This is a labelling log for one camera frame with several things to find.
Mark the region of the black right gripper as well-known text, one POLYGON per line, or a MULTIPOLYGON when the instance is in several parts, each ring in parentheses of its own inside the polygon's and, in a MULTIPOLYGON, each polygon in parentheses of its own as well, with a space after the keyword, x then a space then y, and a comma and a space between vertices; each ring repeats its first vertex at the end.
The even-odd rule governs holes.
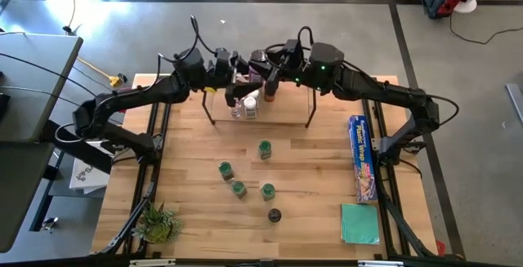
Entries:
POLYGON ((275 95, 279 87, 279 80, 302 80, 304 78, 305 49, 302 46, 294 48, 270 46, 266 50, 266 58, 269 63, 261 62, 262 73, 269 75, 265 81, 266 96, 275 95))

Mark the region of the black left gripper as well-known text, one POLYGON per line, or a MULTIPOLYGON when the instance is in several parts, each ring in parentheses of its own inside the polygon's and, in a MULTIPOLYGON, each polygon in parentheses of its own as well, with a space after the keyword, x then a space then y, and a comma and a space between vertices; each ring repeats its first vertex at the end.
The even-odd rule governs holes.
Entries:
POLYGON ((245 70, 245 61, 237 51, 232 51, 229 59, 230 67, 228 74, 230 75, 228 85, 226 86, 225 99, 229 107, 236 106, 235 89, 237 96, 247 96, 248 94, 263 87, 262 82, 241 82, 239 77, 243 76, 245 70))

